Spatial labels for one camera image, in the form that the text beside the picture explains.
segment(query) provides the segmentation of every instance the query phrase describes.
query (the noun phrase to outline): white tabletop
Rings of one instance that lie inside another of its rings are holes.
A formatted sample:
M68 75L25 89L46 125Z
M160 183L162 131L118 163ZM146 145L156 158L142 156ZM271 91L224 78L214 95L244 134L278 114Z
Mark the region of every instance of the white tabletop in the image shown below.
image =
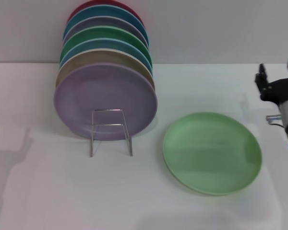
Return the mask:
M266 65L269 79L288 77ZM0 230L288 230L288 141L269 126L257 65L154 65L158 112L122 141L74 135L53 107L57 64L0 64ZM258 139L263 168L253 184L205 196L167 169L162 140L176 119L212 111L242 122Z

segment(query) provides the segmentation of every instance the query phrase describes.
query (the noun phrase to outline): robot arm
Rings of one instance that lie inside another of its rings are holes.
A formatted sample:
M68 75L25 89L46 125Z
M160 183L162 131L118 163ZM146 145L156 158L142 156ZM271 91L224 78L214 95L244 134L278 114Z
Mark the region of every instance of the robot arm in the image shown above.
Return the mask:
M255 83L263 101L275 103L281 113L285 132L288 135L288 78L268 82L264 65L259 65L259 72L255 75Z

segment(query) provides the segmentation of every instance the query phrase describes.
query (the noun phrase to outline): purple plate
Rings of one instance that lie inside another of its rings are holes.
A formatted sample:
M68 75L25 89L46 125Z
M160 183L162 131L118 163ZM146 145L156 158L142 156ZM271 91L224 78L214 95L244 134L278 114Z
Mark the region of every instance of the purple plate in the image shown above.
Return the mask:
M157 112L149 81L123 65L96 63L71 72L57 87L54 106L72 132L91 138L92 111L122 109L131 136L144 130ZM123 124L121 112L96 112L94 124ZM95 126L94 139L125 139L123 126Z

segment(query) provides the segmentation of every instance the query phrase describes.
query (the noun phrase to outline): wire plate stand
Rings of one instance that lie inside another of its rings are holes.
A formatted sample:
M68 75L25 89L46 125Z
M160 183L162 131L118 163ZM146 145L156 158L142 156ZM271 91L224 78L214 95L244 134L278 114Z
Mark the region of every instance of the wire plate stand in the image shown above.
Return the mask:
M123 118L123 123L122 124L95 124L94 123L94 114L96 113L113 113L113 112L120 112ZM125 118L125 113L122 109L106 109L106 110L93 110L92 112L92 136L91 136L91 153L90 157L93 157L93 144L94 144L94 127L95 126L122 126L124 128L124 133L125 133L125 138L127 141L127 146L128 146L128 151L129 155L132 157L132 139L129 135L128 128L127 128L127 123L126 123L126 118Z
M273 123L273 121L279 121L282 119L281 114L277 114L277 115L268 115L265 117L266 121L268 122L269 125L271 125Z

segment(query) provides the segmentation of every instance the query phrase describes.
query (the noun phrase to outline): beige plate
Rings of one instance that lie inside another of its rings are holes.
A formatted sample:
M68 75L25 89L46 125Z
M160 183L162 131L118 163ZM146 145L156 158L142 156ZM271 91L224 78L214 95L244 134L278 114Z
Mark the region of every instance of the beige plate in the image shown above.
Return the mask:
M73 56L60 68L56 87L75 69L98 62L127 66L142 74L150 82L153 88L155 88L153 76L142 62L127 53L115 49L91 49Z

